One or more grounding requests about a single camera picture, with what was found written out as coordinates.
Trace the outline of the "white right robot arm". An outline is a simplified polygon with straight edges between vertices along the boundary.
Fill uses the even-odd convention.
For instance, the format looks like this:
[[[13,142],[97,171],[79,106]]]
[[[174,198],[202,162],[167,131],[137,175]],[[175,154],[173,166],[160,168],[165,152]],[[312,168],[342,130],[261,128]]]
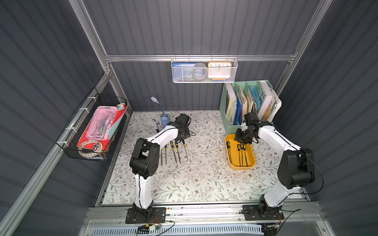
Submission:
[[[261,211],[277,210],[289,195],[315,181],[314,153],[291,142],[270,122],[260,121],[256,113],[250,112],[244,115],[234,140],[251,144],[254,139],[265,141],[282,156],[277,170],[278,181],[260,197],[258,204]]]

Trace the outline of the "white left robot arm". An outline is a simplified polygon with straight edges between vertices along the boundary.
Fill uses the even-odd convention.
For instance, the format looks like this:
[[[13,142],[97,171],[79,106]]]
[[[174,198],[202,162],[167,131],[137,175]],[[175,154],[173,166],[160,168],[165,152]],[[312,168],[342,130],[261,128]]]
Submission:
[[[136,181],[136,198],[134,206],[136,209],[144,210],[151,208],[152,180],[159,166],[160,150],[171,141],[181,142],[189,138],[189,126],[191,118],[186,114],[180,114],[175,121],[169,122],[165,128],[154,136],[136,141],[131,159],[130,167]]]

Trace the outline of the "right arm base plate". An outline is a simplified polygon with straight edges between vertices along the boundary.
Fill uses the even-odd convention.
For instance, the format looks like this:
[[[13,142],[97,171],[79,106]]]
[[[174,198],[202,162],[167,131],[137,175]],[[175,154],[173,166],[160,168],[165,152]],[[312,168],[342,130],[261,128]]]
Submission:
[[[247,221],[285,219],[280,207],[269,207],[265,205],[243,205],[241,214],[244,215]]]

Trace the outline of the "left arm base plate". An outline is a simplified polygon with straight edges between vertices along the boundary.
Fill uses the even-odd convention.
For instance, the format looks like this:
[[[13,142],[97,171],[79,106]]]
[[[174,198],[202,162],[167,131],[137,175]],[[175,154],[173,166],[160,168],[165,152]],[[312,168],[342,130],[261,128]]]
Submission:
[[[165,207],[149,207],[141,209],[136,206],[128,209],[125,223],[142,224],[142,223],[164,223],[166,219]]]

